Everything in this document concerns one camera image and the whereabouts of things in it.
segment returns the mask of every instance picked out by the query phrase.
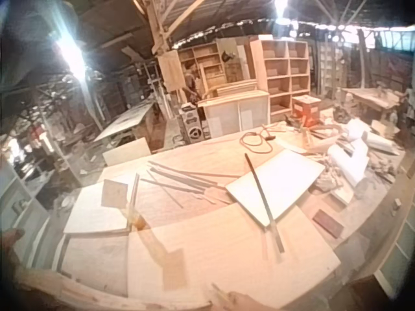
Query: worktable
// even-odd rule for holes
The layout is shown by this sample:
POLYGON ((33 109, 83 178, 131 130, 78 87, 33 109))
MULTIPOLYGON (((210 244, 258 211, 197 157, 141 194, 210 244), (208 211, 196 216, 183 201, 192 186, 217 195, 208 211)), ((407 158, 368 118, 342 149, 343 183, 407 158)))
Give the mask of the worktable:
POLYGON ((378 96, 378 90, 374 88, 370 89, 342 89, 343 94, 350 93, 353 98, 359 103, 372 108, 375 111, 381 113, 380 121, 386 120, 386 116, 391 112, 391 109, 398 106, 399 103, 384 97, 378 96))
MULTIPOLYGON (((94 248, 83 240, 86 237, 70 238, 62 263, 64 272, 96 289, 151 303, 207 304, 207 291, 210 283, 215 282, 223 290, 249 294, 275 308, 295 301, 327 279, 340 265, 334 251, 362 227, 390 188, 371 172, 366 172, 372 183, 364 198, 353 198, 347 207, 330 194, 306 192, 276 221, 286 247, 280 256, 273 248, 270 234, 223 190, 208 189, 210 198, 228 202, 213 199, 212 204, 191 193, 143 181, 180 185, 153 172, 149 174, 148 162, 153 161, 204 173, 202 177, 225 185, 250 171, 245 152, 253 166, 258 167, 283 150, 271 141, 270 153, 253 153, 240 144, 242 135, 243 132, 234 133, 106 168, 100 180, 127 183, 129 191, 135 173, 140 175, 136 209, 150 229, 100 235, 94 248), (312 221, 319 209, 344 226, 340 238, 334 239, 312 221), (115 249, 113 240, 120 234, 122 247, 115 249), (114 260, 99 260, 103 256, 114 260), (88 269, 83 268, 85 260, 90 262, 88 269), (113 268, 120 263, 126 266, 113 268), (124 281, 112 281, 118 278, 124 281)), ((302 146, 298 133, 278 133, 277 137, 302 146)), ((264 152, 270 147, 263 144, 254 148, 264 152)), ((382 156, 398 166, 404 152, 382 156)), ((82 189, 74 211, 90 207, 90 196, 99 201, 101 192, 102 183, 82 189)))
POLYGON ((114 134, 131 130, 136 139, 145 136, 148 142, 152 132, 152 119, 147 120, 147 116, 153 112, 153 105, 154 103, 138 105, 127 110, 118 116, 118 118, 116 118, 105 130, 103 130, 94 141, 100 141, 101 139, 111 137, 114 134), (143 122, 143 120, 146 121, 144 130, 138 131, 137 127, 143 122))

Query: speaker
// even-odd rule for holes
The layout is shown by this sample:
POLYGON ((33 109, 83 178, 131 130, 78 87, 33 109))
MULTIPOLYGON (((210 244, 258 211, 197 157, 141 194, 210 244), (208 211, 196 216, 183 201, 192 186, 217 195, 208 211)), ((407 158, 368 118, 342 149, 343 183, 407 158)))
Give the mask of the speaker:
POLYGON ((180 109, 180 116, 182 117, 182 129, 185 134, 185 140, 191 144, 204 141, 202 124, 200 123, 197 108, 194 108, 193 105, 184 104, 180 109))

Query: small wooden block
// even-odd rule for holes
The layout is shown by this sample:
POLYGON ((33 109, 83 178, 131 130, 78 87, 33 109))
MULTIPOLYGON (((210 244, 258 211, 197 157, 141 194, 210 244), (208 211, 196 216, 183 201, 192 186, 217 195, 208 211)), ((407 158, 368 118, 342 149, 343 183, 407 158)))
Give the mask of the small wooden block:
POLYGON ((344 227, 322 210, 319 210, 315 214, 313 220, 321 225, 323 229, 330 233, 334 238, 339 238, 343 232, 344 227))
POLYGON ((127 205, 127 191, 128 185, 125 183, 105 179, 102 186, 101 205, 125 209, 127 205))

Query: workbench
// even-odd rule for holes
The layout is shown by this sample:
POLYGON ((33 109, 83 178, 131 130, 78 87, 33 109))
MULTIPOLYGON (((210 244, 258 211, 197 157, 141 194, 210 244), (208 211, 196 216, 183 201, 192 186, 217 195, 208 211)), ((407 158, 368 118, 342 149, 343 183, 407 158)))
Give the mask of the workbench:
POLYGON ((360 103, 361 105, 365 106, 366 108, 371 108, 375 111, 378 111, 381 116, 379 120, 385 121, 387 115, 392 111, 392 109, 399 105, 397 101, 393 101, 388 99, 387 94, 383 94, 382 97, 378 96, 378 90, 375 88, 370 89, 341 89, 343 97, 346 96, 347 93, 353 95, 353 98, 360 103))
MULTIPOLYGON (((372 183, 364 198, 353 198, 347 207, 330 194, 306 192, 276 221, 286 247, 280 256, 270 234, 223 190, 208 189, 209 197, 221 199, 212 204, 191 193, 143 181, 172 183, 149 174, 148 162, 153 161, 204 173, 204 178, 225 185, 250 171, 245 152, 258 167, 283 150, 271 141, 271 150, 265 144, 255 148, 269 153, 253 153, 240 144, 242 135, 234 133, 106 168, 100 180, 127 183, 129 191, 135 173, 140 175, 136 209, 151 229, 100 235, 94 247, 88 237, 70 236, 61 270, 103 292, 174 306, 208 305, 206 292, 215 282, 223 290, 249 294, 280 308, 324 282, 340 266, 335 251, 373 215, 391 187, 371 172, 366 172, 372 183), (312 221, 319 209, 344 226, 340 238, 334 239, 312 221)), ((278 139, 302 147, 298 133, 278 133, 278 139)), ((382 156, 398 166, 404 154, 382 156)), ((102 183, 82 189, 74 211, 90 208, 91 197, 99 201, 100 193, 102 183)))
POLYGON ((134 106, 118 116, 95 141, 111 137, 115 134, 131 131, 136 139, 145 137, 150 142, 153 130, 154 103, 134 106))

